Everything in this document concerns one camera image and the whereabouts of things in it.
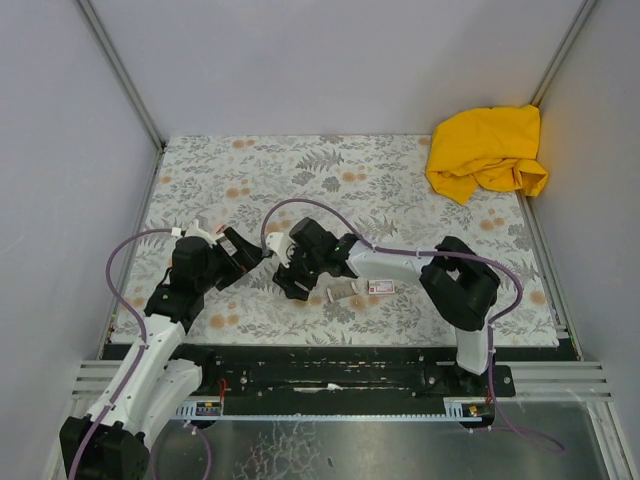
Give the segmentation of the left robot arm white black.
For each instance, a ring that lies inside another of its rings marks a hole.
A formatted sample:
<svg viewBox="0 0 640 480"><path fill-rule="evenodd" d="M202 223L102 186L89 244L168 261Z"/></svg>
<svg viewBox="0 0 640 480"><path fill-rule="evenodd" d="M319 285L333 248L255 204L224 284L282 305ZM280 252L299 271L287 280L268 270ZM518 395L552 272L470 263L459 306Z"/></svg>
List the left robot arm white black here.
<svg viewBox="0 0 640 480"><path fill-rule="evenodd" d="M139 335L112 380L81 417L70 416L60 433L70 479L141 479L154 444L177 408L203 380L200 360L175 352L203 310L211 289L232 285L263 259L260 247L233 228L214 234L192 222L173 227L171 265L142 313Z"/></svg>

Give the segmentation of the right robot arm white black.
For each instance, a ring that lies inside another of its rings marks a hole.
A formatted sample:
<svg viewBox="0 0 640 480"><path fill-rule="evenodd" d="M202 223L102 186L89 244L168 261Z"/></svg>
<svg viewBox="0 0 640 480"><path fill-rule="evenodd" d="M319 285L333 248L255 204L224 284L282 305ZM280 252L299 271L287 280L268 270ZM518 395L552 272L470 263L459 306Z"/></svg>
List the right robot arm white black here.
<svg viewBox="0 0 640 480"><path fill-rule="evenodd" d="M422 287L455 329L458 366L475 375L487 370L486 316L496 303L500 279L460 239L447 236L434 252L421 253L375 246L354 233L338 238L305 218L286 234L268 234L264 247L279 260L273 281L288 299L306 301L322 274Z"/></svg>

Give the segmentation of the staple box tray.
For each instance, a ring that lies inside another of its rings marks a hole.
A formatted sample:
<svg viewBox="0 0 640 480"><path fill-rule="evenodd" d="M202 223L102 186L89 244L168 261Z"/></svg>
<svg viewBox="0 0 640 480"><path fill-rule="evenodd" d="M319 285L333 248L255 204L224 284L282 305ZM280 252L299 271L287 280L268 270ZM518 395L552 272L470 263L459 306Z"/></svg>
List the staple box tray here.
<svg viewBox="0 0 640 480"><path fill-rule="evenodd" d="M341 282L326 288L327 299L330 303L358 294L357 284L353 281Z"/></svg>

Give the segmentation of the red staple box sleeve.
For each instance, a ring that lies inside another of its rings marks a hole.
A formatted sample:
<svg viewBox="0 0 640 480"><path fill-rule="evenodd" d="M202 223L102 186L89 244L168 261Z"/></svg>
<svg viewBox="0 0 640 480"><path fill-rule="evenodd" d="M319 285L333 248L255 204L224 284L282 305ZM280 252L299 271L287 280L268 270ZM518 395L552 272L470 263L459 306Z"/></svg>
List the red staple box sleeve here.
<svg viewBox="0 0 640 480"><path fill-rule="evenodd" d="M369 280L368 293L370 295L391 295L395 293L393 280Z"/></svg>

